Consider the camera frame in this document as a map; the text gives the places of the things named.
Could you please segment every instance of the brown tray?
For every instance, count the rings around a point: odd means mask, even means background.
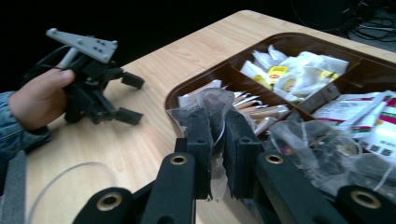
[[[253,50],[267,52],[270,45],[288,56],[297,56],[302,51],[333,56],[349,65],[346,72],[321,91],[298,105],[293,105],[263,85],[242,74],[240,69],[246,60],[254,61]],[[396,63],[391,63],[354,49],[344,48],[311,35],[283,33],[272,35],[219,63],[203,73],[186,80],[173,88],[165,99],[165,109],[178,107],[177,97],[194,91],[214,79],[222,80],[229,91],[248,91],[260,96],[267,105],[286,105],[290,111],[298,110],[304,120],[314,119],[311,114],[335,99],[340,93],[368,93],[372,91],[396,91]]]

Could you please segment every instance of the jacket sleeve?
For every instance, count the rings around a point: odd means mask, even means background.
[[[0,93],[0,164],[13,159],[20,150],[50,141],[50,131],[47,127],[27,132],[14,118],[8,108],[8,99],[12,93],[14,91]]]

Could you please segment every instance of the hand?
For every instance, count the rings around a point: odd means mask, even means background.
[[[8,100],[9,109],[26,131],[42,128],[64,113],[67,95],[63,87],[74,79],[71,70],[51,69],[13,93]]]

